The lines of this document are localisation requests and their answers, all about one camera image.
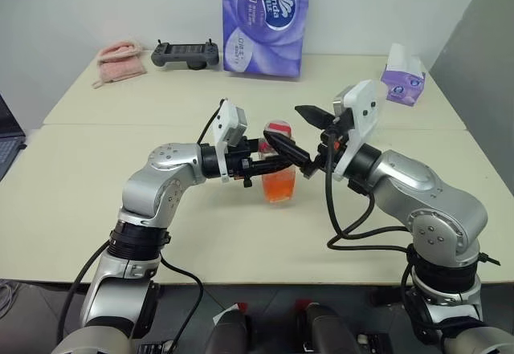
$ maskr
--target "orange liquid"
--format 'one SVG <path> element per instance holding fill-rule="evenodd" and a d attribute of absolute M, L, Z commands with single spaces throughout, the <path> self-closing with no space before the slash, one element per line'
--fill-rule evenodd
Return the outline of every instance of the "orange liquid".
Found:
<path fill-rule="evenodd" d="M 295 188 L 295 167 L 263 175 L 264 197 L 269 202 L 289 200 Z"/>

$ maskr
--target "laptop keyboard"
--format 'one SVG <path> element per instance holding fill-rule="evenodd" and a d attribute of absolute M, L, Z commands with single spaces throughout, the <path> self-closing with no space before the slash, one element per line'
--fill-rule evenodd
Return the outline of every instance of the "laptop keyboard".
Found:
<path fill-rule="evenodd" d="M 0 141 L 0 164 L 3 164 L 15 147 L 16 140 Z"/>

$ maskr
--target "black cable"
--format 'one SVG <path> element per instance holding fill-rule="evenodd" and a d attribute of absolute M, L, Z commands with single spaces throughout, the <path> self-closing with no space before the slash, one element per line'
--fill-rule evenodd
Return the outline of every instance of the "black cable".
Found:
<path fill-rule="evenodd" d="M 338 242 L 341 239 L 347 240 L 355 240 L 368 238 L 370 236 L 383 234 L 385 232 L 391 231 L 406 231 L 409 232 L 407 228 L 403 226 L 390 226 L 390 227 L 382 227 L 371 231 L 366 231 L 361 234 L 349 234 L 354 231 L 358 226 L 364 223 L 370 214 L 373 212 L 375 207 L 375 196 L 370 193 L 369 194 L 369 204 L 366 211 L 350 226 L 346 227 L 344 230 L 339 226 L 339 222 L 337 221 L 336 211 L 334 210 L 334 201 L 332 197 L 332 165 L 334 159 L 334 142 L 336 137 L 334 134 L 328 135 L 328 144 L 327 144 L 327 161 L 325 165 L 325 180 L 324 180 L 324 188 L 325 188 L 325 198 L 327 202 L 328 215 L 330 217 L 330 222 L 332 223 L 333 229 L 336 231 L 337 236 L 330 239 L 327 242 L 327 247 L 331 250 L 342 250 L 342 251 L 355 251 L 355 250 L 393 250 L 400 251 L 403 253 L 407 252 L 405 247 L 400 246 L 381 246 L 381 245 L 370 245 L 370 246 L 334 246 L 334 243 Z"/>
<path fill-rule="evenodd" d="M 417 324 L 421 328 L 427 330 L 443 330 L 444 328 L 460 328 L 467 324 L 467 321 L 455 321 L 455 322 L 442 322 L 442 323 L 427 323 L 423 322 L 412 312 L 410 303 L 407 302 L 407 279 L 409 278 L 410 272 L 412 271 L 412 263 L 407 264 L 405 271 L 403 271 L 402 281 L 400 282 L 400 295 L 402 296 L 402 303 L 410 321 L 413 324 Z"/>
<path fill-rule="evenodd" d="M 202 281 L 196 275 L 191 274 L 190 272 L 187 272 L 187 271 L 185 271 L 185 270 L 183 270 L 181 268 L 172 266 L 171 264 L 166 262 L 166 260 L 162 256 L 162 254 L 161 254 L 161 263 L 165 267 L 169 268 L 171 271 L 175 271 L 178 274 L 182 274 L 182 275 L 185 275 L 185 276 L 188 276 L 188 277 L 192 278 L 192 280 L 194 280 L 197 283 L 197 285 L 198 285 L 198 297 L 196 299 L 196 302 L 194 303 L 193 308 L 191 308 L 190 313 L 188 314 L 188 316 L 186 317 L 186 319 L 182 323 L 182 326 L 180 326 L 180 329 L 178 330 L 178 333 L 175 336 L 175 339 L 173 339 L 173 343 L 171 344 L 171 348 L 169 348 L 168 352 L 173 352 L 173 350 L 177 347 L 178 340 L 180 339 L 182 333 L 186 329 L 187 324 L 189 323 L 189 321 L 190 321 L 191 317 L 193 316 L 193 314 L 196 312 L 196 309 L 198 308 L 198 305 L 202 301 L 202 297 L 203 297 L 203 284 L 202 284 Z"/>
<path fill-rule="evenodd" d="M 212 114 L 212 116 L 209 118 L 209 121 L 207 121 L 207 124 L 206 124 L 206 126 L 203 128 L 202 133 L 200 134 L 200 137 L 199 137 L 199 138 L 198 138 L 198 140 L 196 141 L 196 144 L 201 144 L 201 143 L 202 143 L 202 141 L 203 141 L 203 137 L 206 135 L 207 131 L 209 130 L 210 125 L 212 124 L 212 122 L 214 121 L 214 119 L 216 118 L 216 116 L 218 115 L 218 113 L 219 113 L 219 109 L 222 107 L 223 101 L 225 101 L 225 100 L 221 100 L 221 101 L 219 102 L 219 107 L 218 107 L 218 109 L 216 109 L 216 110 L 214 111 L 214 113 Z"/>
<path fill-rule="evenodd" d="M 89 267 L 91 267 L 91 265 L 95 262 L 96 258 L 98 258 L 102 252 L 104 252 L 108 245 L 109 240 L 102 244 L 99 247 L 99 249 L 95 251 L 91 258 L 89 258 L 89 260 L 86 262 L 86 264 L 84 264 L 84 267 L 82 267 L 82 270 L 80 270 L 79 274 L 75 278 L 75 281 L 70 286 L 70 289 L 67 291 L 66 299 L 64 300 L 63 308 L 59 316 L 59 322 L 57 323 L 57 344 L 59 344 L 61 340 L 63 340 L 64 323 L 66 322 L 66 315 L 70 308 L 71 301 L 73 300 L 73 295 L 75 295 L 75 292 L 77 291 L 77 288 L 79 287 L 83 277 L 86 275 L 86 272 L 88 272 Z"/>

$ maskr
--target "purple tissue package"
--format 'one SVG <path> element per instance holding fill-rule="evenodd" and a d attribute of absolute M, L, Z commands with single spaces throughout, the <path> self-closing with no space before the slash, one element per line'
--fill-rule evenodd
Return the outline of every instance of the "purple tissue package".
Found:
<path fill-rule="evenodd" d="M 412 107 L 425 87 L 425 73 L 417 77 L 405 71 L 384 70 L 381 81 L 388 87 L 388 100 Z"/>
<path fill-rule="evenodd" d="M 226 71 L 298 77 L 308 0 L 223 0 Z"/>

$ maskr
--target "laptop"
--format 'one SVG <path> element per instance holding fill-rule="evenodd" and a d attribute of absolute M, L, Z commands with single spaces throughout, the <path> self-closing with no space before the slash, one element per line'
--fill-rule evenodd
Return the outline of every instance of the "laptop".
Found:
<path fill-rule="evenodd" d="M 20 149 L 25 148 L 25 133 L 0 96 L 0 181 L 13 164 Z"/>

